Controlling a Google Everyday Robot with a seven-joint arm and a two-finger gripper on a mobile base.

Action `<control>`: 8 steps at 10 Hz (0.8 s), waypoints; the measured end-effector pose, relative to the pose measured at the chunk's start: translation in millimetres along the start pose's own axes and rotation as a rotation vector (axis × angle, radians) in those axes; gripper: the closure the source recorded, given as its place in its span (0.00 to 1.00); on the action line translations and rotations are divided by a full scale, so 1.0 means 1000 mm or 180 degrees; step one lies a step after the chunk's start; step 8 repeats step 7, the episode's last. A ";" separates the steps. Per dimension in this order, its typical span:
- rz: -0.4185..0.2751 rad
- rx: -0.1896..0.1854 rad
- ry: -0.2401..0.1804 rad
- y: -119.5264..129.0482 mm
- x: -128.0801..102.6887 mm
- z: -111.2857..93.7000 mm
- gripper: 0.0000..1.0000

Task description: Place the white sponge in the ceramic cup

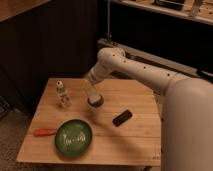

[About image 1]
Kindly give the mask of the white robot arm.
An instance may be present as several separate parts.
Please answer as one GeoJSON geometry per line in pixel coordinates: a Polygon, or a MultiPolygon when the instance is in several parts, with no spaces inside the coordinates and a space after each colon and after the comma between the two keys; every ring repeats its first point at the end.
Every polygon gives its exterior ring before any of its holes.
{"type": "Polygon", "coordinates": [[[89,70],[87,79],[91,85],[99,84],[114,71],[126,74],[161,97],[166,97],[176,84],[186,84],[190,87],[200,81],[196,77],[128,59],[122,48],[100,49],[97,62],[89,70]]]}

